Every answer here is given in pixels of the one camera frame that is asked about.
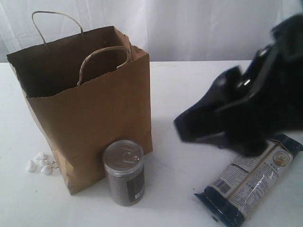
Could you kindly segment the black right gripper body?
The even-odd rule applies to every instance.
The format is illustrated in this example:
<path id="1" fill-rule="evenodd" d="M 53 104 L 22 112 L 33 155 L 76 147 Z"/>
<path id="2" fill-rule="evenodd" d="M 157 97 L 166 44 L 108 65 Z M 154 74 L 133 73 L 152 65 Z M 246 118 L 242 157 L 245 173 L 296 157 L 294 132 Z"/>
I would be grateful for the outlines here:
<path id="1" fill-rule="evenodd" d="M 272 31 L 274 43 L 259 50 L 244 73 L 219 75 L 210 100 L 236 104 L 219 112 L 236 140 L 268 140 L 303 128 L 303 16 L 296 14 Z"/>

